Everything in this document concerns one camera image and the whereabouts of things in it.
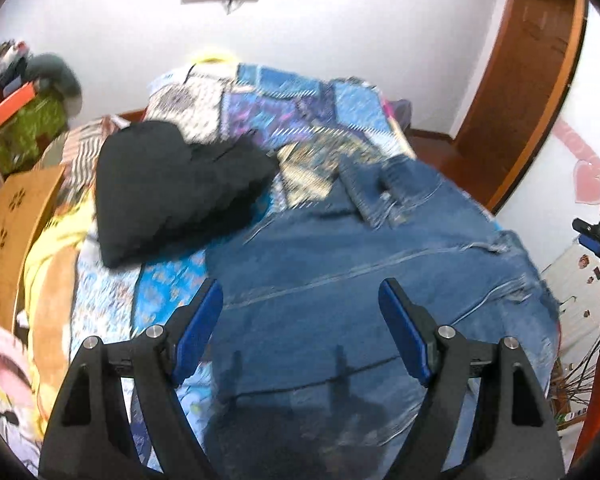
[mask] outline wooden floor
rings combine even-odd
[[[491,174],[461,155],[448,140],[408,134],[413,151],[418,158],[456,183],[483,205],[498,189],[504,175]]]

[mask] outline wooden door frame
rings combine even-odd
[[[549,100],[544,107],[544,112],[540,116],[540,120],[531,134],[531,137],[520,153],[518,160],[513,165],[513,168],[507,173],[502,184],[496,190],[491,199],[487,202],[487,209],[493,213],[497,213],[504,205],[507,198],[511,196],[516,189],[525,173],[531,166],[531,163],[538,155],[540,148],[544,144],[546,138],[551,133],[562,104],[567,97],[571,81],[576,72],[578,60],[580,59],[580,51],[582,50],[582,42],[584,40],[584,32],[587,23],[587,0],[576,0],[573,7],[573,20],[571,22],[571,32],[569,34],[569,43],[564,53],[564,61],[558,72],[558,77],[555,80],[554,88],[549,95]]]
[[[484,76],[482,77],[482,80],[487,79],[493,71],[493,67],[495,65],[494,60],[496,60],[498,56],[498,53],[504,41],[504,36],[506,34],[507,27],[509,27],[514,1],[515,0],[507,0],[502,15],[502,23],[500,25],[498,37],[496,38],[496,42],[493,46],[493,51],[491,52],[491,59],[487,65],[487,69],[484,71]],[[558,118],[560,109],[562,108],[562,104],[564,103],[569,88],[571,87],[571,81],[573,80],[573,75],[575,74],[578,59],[580,58],[580,51],[582,49],[582,41],[584,40],[586,22],[587,0],[575,0],[575,4],[573,7],[573,20],[571,22],[571,31],[569,34],[569,42],[567,44],[567,49],[564,54],[564,60],[560,67],[560,71],[558,72],[558,76],[554,83],[554,87],[549,95],[549,99],[538,121],[538,124],[536,124],[536,127],[531,133],[531,136],[528,142],[526,143],[524,149],[520,153],[520,156],[516,159],[513,167],[511,168],[511,170],[509,170],[509,173],[507,173],[504,177],[502,184],[500,184],[498,189],[487,202],[487,209],[494,214],[496,214],[500,210],[500,208],[506,202],[507,198],[509,198],[509,196],[516,189],[517,185],[520,183],[522,178],[525,176],[525,173],[531,166],[531,163],[536,158],[536,155],[540,151],[540,148],[544,144],[546,138],[549,136],[551,128],[555,123],[555,120]],[[478,109],[477,103],[484,91],[484,86],[480,85],[478,91],[475,94],[474,101],[471,107],[469,108],[469,111],[467,112],[464,121],[462,122],[460,130],[458,131],[458,135],[453,141],[453,144],[455,146],[458,145],[459,141],[462,139],[463,136],[466,135],[467,131],[469,130],[469,128],[466,126],[470,124],[470,121],[472,120],[476,110]]]

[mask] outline pile of clothes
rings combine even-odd
[[[197,64],[152,84],[143,122],[59,137],[41,161],[65,164],[58,209],[25,268],[34,426],[87,336],[163,324],[207,276],[224,309],[176,394],[224,478],[384,476],[424,397],[378,309],[388,277],[469,338],[518,338],[546,386],[557,302],[515,234],[414,160],[409,121],[357,79]],[[159,470],[131,380],[123,395]]]
[[[0,44],[0,172],[29,169],[82,106],[80,83],[55,54]]]

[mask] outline black cloth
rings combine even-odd
[[[11,81],[19,78],[24,78],[25,70],[27,69],[27,58],[24,54],[18,54],[18,57],[11,61],[11,64],[0,74],[0,96],[4,91],[4,87]]]
[[[39,54],[29,59],[24,80],[36,79],[49,79],[65,99],[82,95],[78,78],[56,54]]]
[[[96,214],[107,267],[198,250],[251,222],[278,172],[248,137],[187,144],[164,121],[132,124],[103,143]]]

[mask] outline bed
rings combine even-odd
[[[23,276],[26,312],[20,319],[29,333],[22,353],[30,364],[25,376],[31,400],[18,404],[0,386],[0,434],[13,452],[37,474],[56,395],[87,336],[116,342],[163,324],[192,300],[207,276],[205,250],[121,269],[104,266],[94,167],[107,137],[128,125],[124,117],[176,124],[189,143],[252,135],[276,153],[280,164],[270,192],[254,205],[254,215],[262,218],[325,200],[343,155],[364,163],[400,155],[415,158],[403,134],[410,115],[408,102],[392,105],[378,88],[358,78],[327,82],[254,64],[200,63],[154,81],[145,110],[91,121],[55,139],[38,168],[62,165],[64,181],[55,213],[29,252]],[[546,351],[550,362],[556,346]],[[200,442],[218,416],[213,366],[207,355],[176,390]],[[159,470],[132,380],[123,380],[123,393],[141,463]],[[4,416],[7,412],[16,414],[16,424]],[[386,464],[376,466],[361,478],[374,478]]]

